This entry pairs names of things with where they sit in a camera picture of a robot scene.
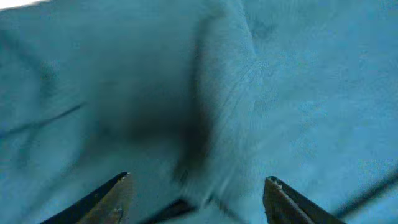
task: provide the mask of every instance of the teal fabric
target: teal fabric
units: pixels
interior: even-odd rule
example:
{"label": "teal fabric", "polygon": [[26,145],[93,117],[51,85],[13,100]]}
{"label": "teal fabric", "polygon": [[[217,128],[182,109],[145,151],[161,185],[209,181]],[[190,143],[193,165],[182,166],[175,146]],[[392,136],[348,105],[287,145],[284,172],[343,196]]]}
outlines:
{"label": "teal fabric", "polygon": [[[0,12],[2,222],[41,222],[122,171],[131,223],[181,196],[238,218],[212,202],[177,223],[265,223],[269,175],[341,209],[397,169],[397,10],[54,0]],[[205,159],[171,131],[197,118]],[[367,210],[389,194],[345,221],[397,221]]]}

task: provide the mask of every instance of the wrinkled fabric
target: wrinkled fabric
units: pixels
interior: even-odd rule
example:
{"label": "wrinkled fabric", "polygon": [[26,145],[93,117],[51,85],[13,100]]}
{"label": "wrinkled fabric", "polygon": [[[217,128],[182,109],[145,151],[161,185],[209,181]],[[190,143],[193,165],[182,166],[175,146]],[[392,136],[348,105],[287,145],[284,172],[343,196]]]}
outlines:
{"label": "wrinkled fabric", "polygon": [[[341,209],[397,172],[397,11],[387,0],[54,0],[0,12],[2,221],[41,222],[122,171],[135,184],[131,223],[179,197],[203,210],[177,223],[265,223],[269,175]],[[178,133],[130,138],[196,118],[204,158]],[[394,191],[345,221],[396,222],[369,212],[393,206]]]}

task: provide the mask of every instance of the blue cloth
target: blue cloth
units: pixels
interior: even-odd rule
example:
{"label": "blue cloth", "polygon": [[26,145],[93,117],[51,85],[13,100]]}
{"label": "blue cloth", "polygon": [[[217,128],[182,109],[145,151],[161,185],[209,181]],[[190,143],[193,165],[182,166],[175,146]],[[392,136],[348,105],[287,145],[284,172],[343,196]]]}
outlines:
{"label": "blue cloth", "polygon": [[[54,0],[0,12],[2,222],[38,223],[122,171],[135,180],[131,223],[181,195],[265,223],[269,175],[339,210],[397,169],[397,10]],[[204,161],[181,163],[193,149],[172,132],[129,137],[196,114]],[[367,210],[395,204],[394,191],[345,221],[396,222],[393,210]],[[213,204],[176,222],[213,221],[238,222]]]}

